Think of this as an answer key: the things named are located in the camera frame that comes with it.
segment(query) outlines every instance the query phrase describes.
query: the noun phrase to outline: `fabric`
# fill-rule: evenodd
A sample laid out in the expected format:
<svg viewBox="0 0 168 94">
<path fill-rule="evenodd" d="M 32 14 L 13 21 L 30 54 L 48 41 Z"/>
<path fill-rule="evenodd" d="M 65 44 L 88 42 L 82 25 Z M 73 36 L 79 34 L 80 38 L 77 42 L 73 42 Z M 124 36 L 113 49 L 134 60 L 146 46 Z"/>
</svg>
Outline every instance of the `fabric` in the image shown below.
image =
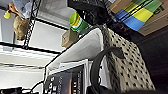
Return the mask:
<svg viewBox="0 0 168 94">
<path fill-rule="evenodd" d="M 112 55 L 117 75 L 120 78 L 121 91 L 155 90 L 137 45 L 125 40 L 110 29 L 108 31 L 110 46 L 121 47 L 126 58 L 120 59 Z"/>
<path fill-rule="evenodd" d="M 58 68 L 60 63 L 70 61 L 93 60 L 101 49 L 103 49 L 103 36 L 101 30 L 96 28 L 55 59 L 48 68 L 52 70 Z"/>
<path fill-rule="evenodd" d="M 17 40 L 24 40 L 25 35 L 27 34 L 28 30 L 28 19 L 22 19 L 21 17 L 17 16 L 14 20 L 13 26 L 15 30 L 15 34 L 17 36 Z"/>
<path fill-rule="evenodd" d="M 30 18 L 32 3 L 30 0 L 13 0 L 16 10 L 22 18 Z"/>
<path fill-rule="evenodd" d="M 121 47 L 126 59 L 117 58 L 112 54 L 116 74 L 119 77 L 119 88 L 121 92 L 127 92 L 129 90 L 155 90 L 155 87 L 150 79 L 150 75 L 145 66 L 145 62 L 142 59 L 141 53 L 133 42 L 125 40 L 123 37 L 117 35 L 112 30 L 108 30 L 110 46 Z M 70 61 L 79 61 L 83 59 L 93 60 L 97 54 L 104 49 L 103 43 L 104 37 L 102 31 L 96 28 L 90 31 L 86 36 L 79 40 L 76 44 L 71 46 L 67 51 L 56 58 L 48 67 L 48 72 L 58 68 L 60 63 L 66 63 Z M 103 64 L 108 81 L 107 88 L 111 89 L 115 84 L 110 82 L 109 65 L 107 60 L 103 59 Z"/>
</svg>

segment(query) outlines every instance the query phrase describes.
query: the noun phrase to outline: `green object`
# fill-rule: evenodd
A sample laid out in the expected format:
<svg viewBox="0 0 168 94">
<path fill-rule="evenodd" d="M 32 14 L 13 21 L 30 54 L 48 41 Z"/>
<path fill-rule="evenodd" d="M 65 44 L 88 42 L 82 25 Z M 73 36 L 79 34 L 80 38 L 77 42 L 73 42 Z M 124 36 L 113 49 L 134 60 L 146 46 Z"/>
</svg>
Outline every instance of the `green object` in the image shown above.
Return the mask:
<svg viewBox="0 0 168 94">
<path fill-rule="evenodd" d="M 77 17 L 78 17 L 78 13 L 77 13 L 77 12 L 73 12 L 73 13 L 71 14 L 71 17 L 70 17 L 70 20 L 69 20 L 70 25 L 72 25 L 72 24 L 75 23 Z"/>
<path fill-rule="evenodd" d="M 147 4 L 150 0 L 133 0 L 132 2 L 137 5 L 140 5 L 144 1 L 146 1 L 145 4 Z M 160 2 L 158 0 L 153 0 L 148 5 L 146 5 L 144 8 L 151 11 L 151 12 L 154 12 L 161 4 L 162 4 L 162 2 Z"/>
<path fill-rule="evenodd" d="M 85 22 L 84 20 L 82 20 L 81 24 L 79 25 L 79 27 L 77 29 L 75 28 L 71 28 L 73 31 L 78 31 L 78 30 L 83 30 L 85 29 L 86 27 L 88 27 L 88 23 Z"/>
</svg>

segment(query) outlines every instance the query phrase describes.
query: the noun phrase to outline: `metal frame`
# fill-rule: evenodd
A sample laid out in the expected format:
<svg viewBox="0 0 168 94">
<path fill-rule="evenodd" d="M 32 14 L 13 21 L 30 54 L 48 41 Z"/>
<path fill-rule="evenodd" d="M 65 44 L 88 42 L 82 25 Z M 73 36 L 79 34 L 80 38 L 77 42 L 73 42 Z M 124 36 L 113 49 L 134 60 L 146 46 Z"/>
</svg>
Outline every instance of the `metal frame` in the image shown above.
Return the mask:
<svg viewBox="0 0 168 94">
<path fill-rule="evenodd" d="M 5 42 L 0 42 L 0 45 L 24 49 L 24 47 L 22 45 L 10 44 L 10 43 L 5 43 Z M 39 51 L 39 52 L 60 54 L 60 52 L 55 52 L 55 51 L 50 51 L 50 50 L 45 50 L 45 49 L 39 49 L 39 48 L 34 48 L 34 47 L 29 47 L 29 46 L 27 46 L 26 50 L 34 50 L 34 51 Z"/>
<path fill-rule="evenodd" d="M 33 0 L 32 9 L 31 9 L 31 16 L 29 18 L 29 29 L 27 31 L 26 39 L 25 39 L 24 45 L 23 45 L 24 49 L 28 49 L 30 37 L 31 37 L 32 31 L 33 31 L 33 28 L 34 28 L 34 25 L 36 22 L 36 17 L 38 14 L 40 3 L 41 3 L 41 0 Z"/>
</svg>

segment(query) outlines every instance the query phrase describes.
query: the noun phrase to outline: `white surface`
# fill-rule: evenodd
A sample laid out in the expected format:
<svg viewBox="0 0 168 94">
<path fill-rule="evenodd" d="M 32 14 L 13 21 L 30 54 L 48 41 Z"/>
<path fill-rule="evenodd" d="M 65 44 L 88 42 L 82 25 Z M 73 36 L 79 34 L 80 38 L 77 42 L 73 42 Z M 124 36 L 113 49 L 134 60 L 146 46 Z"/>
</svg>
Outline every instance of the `white surface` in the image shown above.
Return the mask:
<svg viewBox="0 0 168 94">
<path fill-rule="evenodd" d="M 79 61 L 83 59 L 93 60 L 102 49 L 103 36 L 100 29 L 96 28 L 55 59 L 48 68 L 50 70 L 58 68 L 59 64 L 63 62 Z"/>
<path fill-rule="evenodd" d="M 111 3 L 113 3 L 113 2 L 116 1 L 116 0 L 108 0 L 108 1 L 110 1 Z"/>
<path fill-rule="evenodd" d="M 43 72 L 0 70 L 0 89 L 23 87 L 32 88 L 36 83 L 43 80 Z M 34 91 L 42 94 L 42 84 L 37 86 Z"/>
</svg>

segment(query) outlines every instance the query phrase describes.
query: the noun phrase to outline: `black bag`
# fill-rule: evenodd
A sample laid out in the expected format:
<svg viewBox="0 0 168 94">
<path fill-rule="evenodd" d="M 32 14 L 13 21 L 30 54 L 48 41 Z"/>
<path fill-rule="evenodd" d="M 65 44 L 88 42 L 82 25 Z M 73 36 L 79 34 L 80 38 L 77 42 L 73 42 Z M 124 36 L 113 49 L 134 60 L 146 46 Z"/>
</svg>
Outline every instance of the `black bag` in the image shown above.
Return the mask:
<svg viewBox="0 0 168 94">
<path fill-rule="evenodd" d="M 105 86 L 101 86 L 99 82 L 99 71 L 100 71 L 101 61 L 103 57 L 109 52 L 113 52 L 113 54 L 120 59 L 125 59 L 121 48 L 118 48 L 118 47 L 110 47 L 100 52 L 94 59 L 91 66 L 91 70 L 90 70 L 91 86 L 87 87 L 87 91 L 86 91 L 87 94 L 121 94 L 118 92 L 114 92 L 106 88 Z M 163 94 L 163 93 L 152 91 L 152 90 L 133 90 L 124 94 Z"/>
<path fill-rule="evenodd" d="M 90 25 L 103 25 L 110 19 L 103 0 L 68 0 L 68 7 Z"/>
</svg>

